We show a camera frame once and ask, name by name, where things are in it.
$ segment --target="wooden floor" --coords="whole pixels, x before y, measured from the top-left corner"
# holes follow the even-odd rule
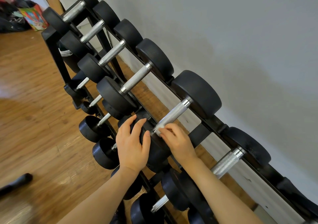
[[[110,177],[93,159],[93,143],[81,136],[85,117],[63,90],[62,78],[40,33],[0,34],[0,186],[24,173],[30,185],[0,199],[0,223],[56,223]],[[127,78],[132,71],[118,59]],[[96,97],[93,83],[89,90]],[[160,120],[168,109],[141,82],[133,93]],[[111,123],[116,127],[116,120]],[[215,160],[201,146],[197,154],[210,168]],[[153,175],[148,169],[146,175]],[[222,178],[245,204],[255,202],[226,174]],[[160,196],[163,191],[156,186]],[[125,202],[127,214],[134,199]],[[167,203],[178,223],[186,212]]]

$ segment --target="forearm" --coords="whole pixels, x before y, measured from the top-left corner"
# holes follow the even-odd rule
[[[109,223],[126,191],[137,174],[128,168],[120,168],[112,178],[76,206],[58,224]]]
[[[260,219],[198,158],[185,171],[196,183],[220,224],[261,224]]]

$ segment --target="dumbbell rack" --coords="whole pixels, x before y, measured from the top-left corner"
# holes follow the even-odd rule
[[[94,17],[92,13],[90,13],[87,9],[85,9],[82,13],[80,13],[73,21],[73,25],[80,24],[84,19],[88,18],[90,24],[93,26],[95,25],[98,20]],[[50,53],[61,73],[61,76],[65,83],[68,83],[71,81],[71,77],[69,75],[69,72],[65,66],[65,63],[61,57],[61,54],[57,47],[57,42],[60,40],[60,34],[57,33],[52,27],[48,27],[46,30],[42,32],[42,37],[44,41],[46,42],[46,45],[48,49],[50,50]],[[111,45],[104,33],[104,31],[100,31],[97,34],[97,37],[103,47],[103,50],[101,52],[95,53],[95,57],[97,59],[100,59],[103,55],[105,55],[110,49]],[[142,63],[145,64],[140,57],[138,57],[136,54],[134,54],[131,50],[130,52]],[[113,78],[117,81],[119,84],[123,84],[126,79],[122,73],[122,70],[117,62],[117,60],[114,58],[111,61],[111,64],[114,68],[114,71],[108,67],[105,66],[113,75]],[[169,79],[168,81],[162,81],[158,76],[156,76],[164,85],[167,87],[171,92],[173,92],[180,100],[182,99],[180,96],[176,94],[176,92],[170,87],[171,81],[174,79],[173,77]],[[82,81],[85,79],[84,74],[82,72],[79,72],[73,80],[79,80]],[[88,89],[86,87],[83,88],[87,92],[87,100],[89,102],[93,101],[92,95],[89,93]],[[138,99],[132,94],[129,93],[129,95],[138,103],[138,110],[135,113],[141,114],[144,118],[147,118],[150,122],[153,122],[156,124],[157,122],[155,119],[151,116],[151,114],[144,108],[144,106],[138,101]],[[76,109],[80,108],[81,101],[77,99],[73,99],[73,104]],[[97,106],[99,116],[102,118],[104,116],[101,109]],[[220,119],[218,119],[215,115],[213,118],[206,120],[202,119],[194,110],[192,110],[194,114],[201,120],[201,124],[199,124],[190,134],[189,137],[194,145],[194,147],[198,146],[205,138],[207,138],[211,133],[216,134],[227,146],[229,146],[231,149],[235,148],[236,146],[233,146],[231,143],[224,140],[221,136],[221,132],[228,128],[226,124],[224,124]],[[116,137],[116,132],[113,129],[113,127],[110,125],[110,123],[107,121],[106,124],[109,126],[111,130],[111,136],[113,139]],[[276,191],[298,214],[300,214],[305,220],[308,220],[311,218],[310,214],[310,206],[301,206],[299,207],[295,202],[294,199],[292,199],[290,193],[296,193],[297,195],[303,196],[302,193],[296,189],[296,187],[286,178],[283,177],[281,174],[279,174],[278,171],[276,171],[272,166],[269,164],[265,167],[259,166],[252,158],[249,158],[248,155],[243,157],[243,161],[254,171],[256,174],[258,174],[273,190]],[[157,199],[159,199],[159,196],[157,195],[156,191],[154,191],[154,186],[160,182],[161,176],[163,175],[163,172],[155,174],[151,179],[147,179],[143,172],[140,173],[142,179],[143,179],[143,186],[147,192],[151,192],[155,195]],[[167,223],[176,223],[176,221],[173,219],[167,208],[164,206],[163,211],[165,212],[165,220]]]

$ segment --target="black dumbbell rack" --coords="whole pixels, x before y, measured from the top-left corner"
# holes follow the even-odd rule
[[[74,3],[70,8],[72,8],[74,5],[76,5],[79,2],[79,0]],[[90,24],[93,26],[98,22],[98,19],[90,13],[87,9],[85,9],[83,12],[81,12],[73,21],[73,25],[80,24],[85,18],[88,18]],[[69,72],[65,66],[65,63],[61,57],[61,54],[57,47],[57,42],[60,40],[61,36],[58,32],[56,32],[52,27],[48,27],[46,30],[42,32],[42,37],[44,41],[46,42],[46,45],[48,49],[50,50],[50,53],[61,73],[61,76],[65,83],[68,83],[71,81],[71,77],[69,75]],[[95,57],[99,60],[103,55],[105,55],[110,49],[111,45],[104,33],[104,31],[100,31],[97,34],[97,37],[103,47],[103,50],[101,52],[97,53],[95,51]],[[130,51],[141,63],[145,64],[140,57],[138,57],[136,54],[134,54],[132,51]],[[111,61],[111,64],[114,68],[114,71],[108,67],[107,65],[105,68],[107,68],[111,74],[113,75],[113,79],[119,83],[123,84],[126,79],[122,73],[122,70],[116,60],[114,58]],[[171,81],[174,79],[172,77],[168,81],[162,81],[158,76],[156,76],[171,92],[173,92],[180,100],[182,99],[180,96],[176,94],[176,92],[170,87]],[[75,77],[73,77],[73,80],[84,80],[85,76],[80,71]],[[89,102],[93,101],[93,97],[89,93],[86,87],[83,87],[83,89],[87,92],[87,100]],[[138,110],[135,113],[139,113],[140,115],[143,115],[144,118],[147,118],[150,122],[152,122],[154,125],[156,125],[156,120],[151,116],[151,114],[144,108],[144,106],[138,101],[138,99],[130,92],[129,95],[136,101],[138,104]],[[80,108],[81,101],[77,99],[73,99],[73,104],[76,109]],[[99,116],[102,118],[104,116],[101,109],[97,106],[99,111]],[[209,136],[209,134],[214,133],[216,134],[227,146],[230,148],[235,148],[233,144],[225,141],[222,136],[221,132],[228,128],[226,124],[224,124],[219,118],[217,118],[215,115],[212,119],[206,120],[202,119],[194,110],[192,110],[193,113],[197,115],[197,117],[201,120],[201,124],[199,124],[190,134],[189,137],[193,143],[194,146],[198,146],[205,138]],[[106,124],[111,129],[111,136],[113,139],[116,137],[116,132],[113,129],[113,127],[110,125],[110,123],[107,121]],[[273,190],[275,190],[294,210],[296,210],[304,219],[309,220],[312,218],[312,211],[310,211],[312,205],[315,205],[314,203],[311,204],[311,206],[308,205],[301,205],[299,206],[297,203],[295,203],[295,200],[291,197],[290,193],[295,193],[300,196],[304,196],[301,194],[299,190],[296,189],[296,187],[286,178],[283,177],[281,174],[278,173],[271,165],[267,165],[265,167],[259,166],[251,157],[248,155],[245,155],[243,157],[243,161],[248,164],[248,166],[256,172]],[[144,188],[147,192],[153,192],[153,194],[156,196],[157,199],[159,199],[159,196],[154,191],[154,186],[160,182],[161,176],[163,172],[155,174],[150,180],[148,180],[145,175],[141,172],[141,177],[144,181]],[[165,220],[167,223],[176,223],[176,221],[173,219],[169,211],[166,209],[165,206],[162,208],[165,212]]]

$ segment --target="black object on floor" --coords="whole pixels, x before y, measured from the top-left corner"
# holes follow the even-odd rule
[[[0,188],[0,197],[14,191],[15,189],[26,185],[33,179],[33,176],[29,173],[26,173],[24,175],[21,175],[18,179],[11,182],[10,184]]]
[[[126,214],[125,214],[125,205],[124,202],[121,201],[121,203],[118,206],[117,211],[115,212],[113,219],[110,221],[109,224],[126,224]]]

